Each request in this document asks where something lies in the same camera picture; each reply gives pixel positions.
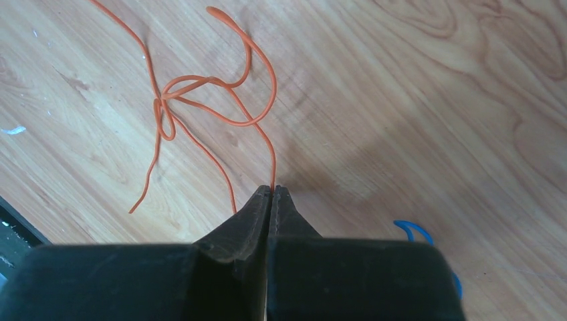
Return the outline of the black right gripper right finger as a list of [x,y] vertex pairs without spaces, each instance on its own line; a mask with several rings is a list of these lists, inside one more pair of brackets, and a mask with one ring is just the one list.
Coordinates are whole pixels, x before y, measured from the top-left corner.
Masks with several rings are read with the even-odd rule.
[[321,236],[289,190],[273,193],[268,320],[464,320],[441,252],[424,242]]

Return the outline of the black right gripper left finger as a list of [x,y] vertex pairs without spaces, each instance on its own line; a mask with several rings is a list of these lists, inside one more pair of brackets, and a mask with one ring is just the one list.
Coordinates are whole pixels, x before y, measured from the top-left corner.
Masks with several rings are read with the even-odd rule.
[[271,189],[194,243],[43,245],[1,291],[2,320],[263,320]]

